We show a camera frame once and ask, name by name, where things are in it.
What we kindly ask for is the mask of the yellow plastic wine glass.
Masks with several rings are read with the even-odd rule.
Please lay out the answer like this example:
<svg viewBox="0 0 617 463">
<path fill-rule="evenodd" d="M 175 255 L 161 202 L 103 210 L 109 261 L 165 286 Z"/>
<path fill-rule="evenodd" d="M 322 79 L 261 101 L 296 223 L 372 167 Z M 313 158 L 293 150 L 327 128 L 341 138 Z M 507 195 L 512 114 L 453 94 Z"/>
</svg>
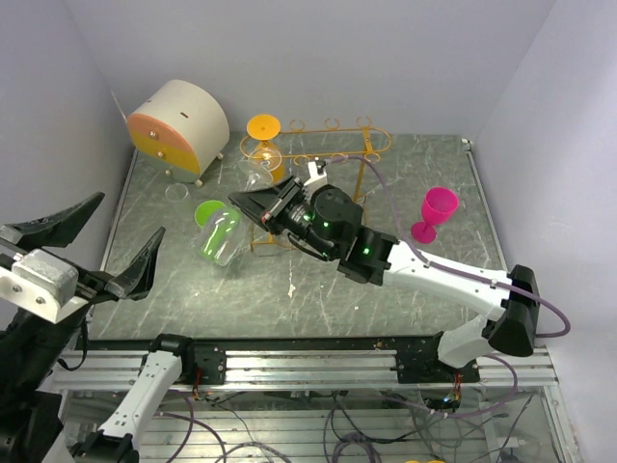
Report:
<svg viewBox="0 0 617 463">
<path fill-rule="evenodd" d="M 270 114 L 258 114 L 247 122 L 247 134 L 257 141 L 249 159 L 269 172 L 273 184 L 285 175 L 282 153 L 274 144 L 281 128 L 280 121 Z"/>
</svg>

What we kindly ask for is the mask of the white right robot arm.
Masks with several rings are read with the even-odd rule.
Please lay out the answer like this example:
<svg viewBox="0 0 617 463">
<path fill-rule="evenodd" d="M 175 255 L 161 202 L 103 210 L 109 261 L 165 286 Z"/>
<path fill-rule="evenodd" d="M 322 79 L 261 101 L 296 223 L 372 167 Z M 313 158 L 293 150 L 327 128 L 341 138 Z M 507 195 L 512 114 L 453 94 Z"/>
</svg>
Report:
<svg viewBox="0 0 617 463">
<path fill-rule="evenodd" d="M 528 357 L 535 348 L 539 304 L 533 272 L 486 270 L 422 253 L 362 224 L 362 207 L 332 185 L 308 194 L 296 177 L 263 189 L 229 194 L 231 203 L 271 234 L 287 234 L 302 252 L 335 261 L 347 279 L 375 286 L 408 286 L 472 309 L 475 318 L 437 335 L 424 360 L 434 380 L 448 380 L 479 356 Z"/>
</svg>

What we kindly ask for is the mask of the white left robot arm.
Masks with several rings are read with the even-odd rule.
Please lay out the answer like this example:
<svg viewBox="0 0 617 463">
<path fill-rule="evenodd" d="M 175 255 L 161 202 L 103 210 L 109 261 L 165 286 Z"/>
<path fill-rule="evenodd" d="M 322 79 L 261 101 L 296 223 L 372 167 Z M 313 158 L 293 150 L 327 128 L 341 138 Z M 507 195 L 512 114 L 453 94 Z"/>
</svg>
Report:
<svg viewBox="0 0 617 463">
<path fill-rule="evenodd" d="M 128 392 L 82 443 L 67 440 L 75 393 L 116 389 L 87 354 L 87 317 L 105 302 L 144 299 L 153 286 L 165 229 L 159 228 L 118 276 L 55 254 L 73 242 L 105 195 L 57 213 L 1 227 L 1 298 L 17 313 L 1 333 L 1 459 L 4 462 L 137 462 L 151 419 L 174 383 L 196 373 L 195 343 L 162 334 L 143 356 Z"/>
</svg>

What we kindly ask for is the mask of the clear tall wine glass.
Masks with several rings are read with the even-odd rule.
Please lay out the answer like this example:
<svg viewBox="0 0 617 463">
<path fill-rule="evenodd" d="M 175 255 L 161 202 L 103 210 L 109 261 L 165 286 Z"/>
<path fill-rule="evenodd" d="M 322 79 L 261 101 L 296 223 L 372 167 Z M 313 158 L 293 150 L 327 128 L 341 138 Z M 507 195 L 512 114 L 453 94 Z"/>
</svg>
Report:
<svg viewBox="0 0 617 463">
<path fill-rule="evenodd" d="M 254 191 L 275 185 L 284 177 L 282 155 L 269 147 L 258 147 L 238 163 L 246 176 L 246 191 Z"/>
</svg>

